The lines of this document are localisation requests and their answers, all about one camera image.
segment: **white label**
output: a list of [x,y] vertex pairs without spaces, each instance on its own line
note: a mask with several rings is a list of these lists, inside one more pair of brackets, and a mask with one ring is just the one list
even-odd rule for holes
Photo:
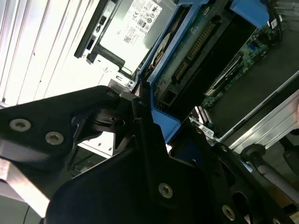
[[146,36],[161,11],[152,0],[134,0],[123,18],[124,29],[117,34],[127,44],[136,44]]
[[274,19],[274,20],[271,22],[271,27],[272,27],[272,29],[274,29],[276,26],[277,26],[277,20]]

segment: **mounting hole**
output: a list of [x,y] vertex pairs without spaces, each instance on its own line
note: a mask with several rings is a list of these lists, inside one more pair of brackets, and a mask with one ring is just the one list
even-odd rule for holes
[[222,212],[230,221],[235,220],[235,213],[228,205],[222,206]]
[[46,142],[48,142],[50,145],[57,146],[63,143],[64,137],[59,132],[49,132],[45,136]]
[[117,120],[116,122],[115,122],[115,126],[116,127],[121,127],[121,126],[124,126],[126,123],[125,123],[125,121],[123,121],[123,120]]
[[25,132],[31,128],[31,123],[26,119],[14,119],[9,123],[11,129],[17,132]]

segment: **metal sheet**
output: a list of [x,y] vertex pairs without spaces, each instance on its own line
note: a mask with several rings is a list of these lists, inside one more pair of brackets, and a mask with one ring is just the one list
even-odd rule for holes
[[10,161],[0,159],[0,179],[5,181],[40,216],[50,200]]
[[299,90],[249,129],[230,145],[230,148],[241,153],[245,147],[251,144],[261,144],[266,149],[271,147],[291,130],[299,127],[298,104]]
[[95,86],[73,54],[99,0],[0,2],[0,99],[9,105]]
[[132,3],[138,5],[143,3],[148,4],[147,2],[152,1],[123,0],[119,6],[119,9],[117,10],[113,19],[111,20],[111,23],[107,31],[105,32],[103,38],[100,41],[103,47],[125,60],[124,67],[130,70],[132,73],[137,69],[143,58],[148,53],[149,49],[153,46],[157,38],[164,31],[166,25],[172,18],[172,15],[174,14],[177,8],[176,4],[174,4],[171,0],[156,1],[158,2],[158,5],[162,8],[162,11],[157,16],[156,21],[152,23],[152,27],[148,30],[146,36],[143,37],[139,42],[136,42],[136,44],[127,44],[125,41],[123,41],[123,38],[120,39],[120,37],[118,36],[118,34],[122,32],[120,28],[127,28],[127,24],[124,24],[123,22],[126,13],[129,10]]

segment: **circuit board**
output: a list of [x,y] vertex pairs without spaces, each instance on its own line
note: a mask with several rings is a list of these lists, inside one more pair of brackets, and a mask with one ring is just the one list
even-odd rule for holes
[[225,91],[235,84],[237,79],[246,75],[252,65],[266,57],[267,51],[272,45],[271,32],[271,28],[266,25],[252,33],[231,63],[206,92],[206,98],[201,104],[203,108],[211,108]]

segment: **hole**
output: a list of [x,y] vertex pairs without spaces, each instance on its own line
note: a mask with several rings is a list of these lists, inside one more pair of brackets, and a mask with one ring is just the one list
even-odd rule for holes
[[116,127],[121,127],[121,126],[124,126],[124,125],[125,125],[125,122],[123,120],[117,120],[115,122]]
[[235,203],[238,212],[242,217],[247,216],[250,213],[249,202],[247,198],[241,192],[236,192],[233,195],[233,201]]
[[171,92],[171,91],[167,91],[165,96],[163,97],[163,101],[167,104],[170,104],[172,102],[172,100],[175,98],[176,94]]
[[57,135],[55,135],[55,134],[52,134],[52,135],[50,135],[50,137],[49,137],[51,140],[59,140],[59,137],[57,136]]
[[92,38],[91,38],[91,40],[89,41],[86,49],[90,50],[92,48],[94,40],[95,40],[95,36],[93,35]]
[[230,210],[229,209],[226,209],[226,213],[228,214],[228,216],[230,216],[230,217],[232,217],[232,213],[230,212]]
[[166,187],[166,186],[163,187],[163,191],[164,191],[165,194],[169,194],[170,193],[168,187]]
[[294,204],[289,204],[283,208],[285,214],[288,216],[294,214],[297,211],[297,206]]
[[17,122],[15,124],[16,127],[26,127],[26,125],[24,124],[24,122]]
[[102,18],[101,18],[99,24],[100,24],[101,26],[104,25],[106,19],[107,19],[107,18],[106,18],[105,16],[102,16]]

